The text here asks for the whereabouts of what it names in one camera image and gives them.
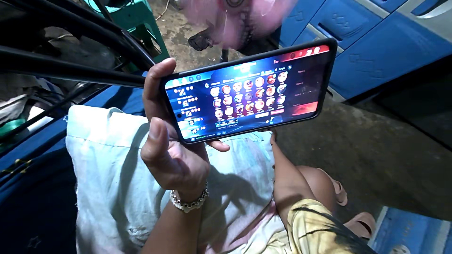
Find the smartphone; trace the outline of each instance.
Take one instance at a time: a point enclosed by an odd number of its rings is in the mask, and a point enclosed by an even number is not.
[[[179,139],[193,144],[319,115],[337,42],[287,47],[165,77],[161,94]]]

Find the hand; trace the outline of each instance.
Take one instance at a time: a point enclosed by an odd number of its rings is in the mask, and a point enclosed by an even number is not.
[[[147,74],[143,104],[151,123],[149,136],[141,149],[141,158],[162,188],[177,190],[181,200],[190,202],[201,195],[210,164],[204,143],[183,146],[179,142],[168,110],[161,100],[161,96],[166,95],[159,94],[160,79],[173,73],[175,68],[176,61],[169,58],[153,66]],[[230,149],[221,141],[207,144],[221,152]]]

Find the chair leg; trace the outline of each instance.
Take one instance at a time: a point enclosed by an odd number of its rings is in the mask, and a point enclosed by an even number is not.
[[[229,61],[229,49],[222,49],[220,63]]]

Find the green plastic chair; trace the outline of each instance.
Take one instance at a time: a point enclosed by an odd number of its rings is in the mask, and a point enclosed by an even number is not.
[[[94,1],[85,0],[85,2],[103,16]],[[156,62],[161,62],[170,56],[157,22],[155,22],[152,9],[146,0],[131,0],[121,8],[108,6],[106,8],[115,24],[143,41]]]

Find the game menu icons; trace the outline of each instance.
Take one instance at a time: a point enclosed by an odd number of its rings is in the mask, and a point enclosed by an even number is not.
[[[221,107],[221,99],[213,100],[213,107],[215,107],[215,108]]]
[[[284,82],[284,81],[286,81],[286,79],[287,79],[287,74],[288,74],[287,71],[281,72],[281,73],[278,75],[278,81],[279,81],[279,82]]]
[[[229,94],[229,93],[231,92],[231,87],[228,86],[228,85],[224,85],[224,86],[221,88],[221,91],[222,91],[224,94]]]
[[[286,90],[286,87],[287,87],[286,84],[279,85],[279,87],[278,87],[278,89],[277,89],[278,94],[284,93],[284,91]]]
[[[253,87],[253,82],[251,80],[247,80],[245,81],[245,83],[243,84],[243,88],[245,88],[245,90],[249,90]]]
[[[267,107],[271,107],[273,104],[275,104],[275,98],[270,98],[266,102]]]
[[[271,74],[267,77],[267,84],[273,85],[276,81],[276,74]]]
[[[263,77],[259,77],[256,79],[256,87],[261,87],[264,85],[264,78]]]
[[[213,97],[218,97],[219,94],[220,94],[219,87],[214,87],[214,88],[210,89],[210,95],[212,95]]]
[[[243,94],[237,94],[236,96],[234,96],[234,101],[236,103],[240,103],[240,102],[242,102],[242,98],[243,98]]]
[[[276,99],[276,103],[278,103],[278,105],[281,105],[284,103],[284,101],[286,101],[286,96],[279,96],[278,99]]]
[[[235,108],[235,112],[236,112],[237,114],[242,113],[242,112],[243,112],[243,105],[238,105],[238,106]]]
[[[254,109],[254,102],[250,102],[245,106],[246,111],[252,111]]]
[[[275,90],[276,89],[274,86],[267,88],[267,96],[272,96],[273,94],[275,94]]]
[[[246,101],[250,101],[252,97],[253,97],[253,94],[252,94],[252,93],[246,93],[246,94],[245,94],[245,100],[246,100]]]
[[[242,82],[234,83],[234,84],[232,85],[232,89],[233,89],[235,92],[240,91],[240,90],[242,89]]]
[[[225,115],[230,116],[230,115],[232,115],[233,112],[234,112],[234,108],[229,107],[225,110]]]
[[[220,118],[223,116],[223,111],[221,111],[220,109],[215,111],[215,117]]]
[[[257,110],[261,110],[265,105],[265,102],[263,100],[258,100],[254,103],[254,106]]]
[[[262,98],[264,95],[265,89],[259,89],[256,91],[256,98]]]
[[[232,97],[231,96],[225,97],[223,99],[223,104],[225,104],[226,106],[229,106],[231,103],[232,103]]]

